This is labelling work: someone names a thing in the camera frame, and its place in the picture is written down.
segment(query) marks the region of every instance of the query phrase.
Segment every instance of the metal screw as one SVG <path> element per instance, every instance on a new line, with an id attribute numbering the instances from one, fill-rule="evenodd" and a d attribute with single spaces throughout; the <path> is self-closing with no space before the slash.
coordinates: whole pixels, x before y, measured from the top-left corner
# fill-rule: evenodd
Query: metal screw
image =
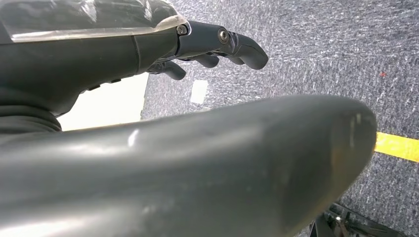
<path id="1" fill-rule="evenodd" d="M 222 44 L 226 44 L 226 43 L 228 43 L 229 36 L 228 36 L 228 32 L 227 32 L 227 30 L 226 30 L 226 29 L 221 28 L 221 29 L 218 31 L 218 39 L 220 40 L 220 42 L 221 42 Z"/>
<path id="2" fill-rule="evenodd" d="M 188 28 L 184 25 L 176 27 L 177 34 L 180 36 L 186 35 L 188 33 Z"/>

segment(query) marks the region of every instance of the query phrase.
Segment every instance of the transparent plastic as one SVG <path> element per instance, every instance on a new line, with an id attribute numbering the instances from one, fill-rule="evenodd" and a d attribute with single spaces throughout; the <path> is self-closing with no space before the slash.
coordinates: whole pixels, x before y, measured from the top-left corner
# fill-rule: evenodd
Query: transparent plastic
<path id="1" fill-rule="evenodd" d="M 166 0 L 0 0 L 13 42 L 142 35 L 186 19 Z"/>

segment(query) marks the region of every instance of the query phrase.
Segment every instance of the prosthetic arm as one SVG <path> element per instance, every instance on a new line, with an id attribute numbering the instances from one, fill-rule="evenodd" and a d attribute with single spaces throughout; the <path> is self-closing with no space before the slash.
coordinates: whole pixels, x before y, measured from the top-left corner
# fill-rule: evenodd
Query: prosthetic arm
<path id="1" fill-rule="evenodd" d="M 268 57 L 163 0 L 4 0 L 0 20 L 0 237 L 290 237 L 371 158 L 374 114 L 331 96 L 61 132 L 102 83 Z"/>

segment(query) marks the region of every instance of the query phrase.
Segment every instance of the yellow tape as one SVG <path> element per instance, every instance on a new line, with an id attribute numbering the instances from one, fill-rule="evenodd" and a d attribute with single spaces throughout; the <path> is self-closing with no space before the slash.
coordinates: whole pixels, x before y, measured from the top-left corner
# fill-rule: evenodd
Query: yellow tape
<path id="1" fill-rule="evenodd" d="M 419 140 L 377 133 L 376 152 L 419 162 Z"/>

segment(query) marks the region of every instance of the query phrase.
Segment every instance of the black robotic finger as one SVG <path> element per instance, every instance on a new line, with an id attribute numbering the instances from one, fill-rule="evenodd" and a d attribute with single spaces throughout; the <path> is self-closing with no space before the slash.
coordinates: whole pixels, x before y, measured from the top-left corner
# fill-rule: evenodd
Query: black robotic finger
<path id="1" fill-rule="evenodd" d="M 244 64 L 243 60 L 241 60 L 240 58 L 229 57 L 228 59 L 230 59 L 230 61 L 232 61 L 233 63 L 235 63 L 237 65 L 243 65 Z"/>
<path id="2" fill-rule="evenodd" d="M 225 53 L 232 62 L 239 65 L 243 62 L 255 70 L 266 66 L 269 57 L 259 44 L 241 34 L 228 32 L 228 35 L 230 44 L 221 48 L 219 52 Z"/>
<path id="3" fill-rule="evenodd" d="M 197 62 L 199 62 L 202 66 L 206 68 L 213 68 L 216 67 L 220 61 L 220 59 L 216 56 L 211 56 L 208 54 L 199 55 L 193 58 Z"/>
<path id="4" fill-rule="evenodd" d="M 218 59 L 208 53 L 229 58 L 233 63 L 246 64 L 259 70 L 265 67 L 269 58 L 264 50 L 251 38 L 230 32 L 222 26 L 202 22 L 189 22 L 190 34 L 179 35 L 176 58 L 197 60 L 205 67 L 215 67 Z"/>
<path id="5" fill-rule="evenodd" d="M 172 61 L 153 64 L 147 71 L 150 74 L 164 73 L 174 80 L 182 80 L 186 71 Z"/>

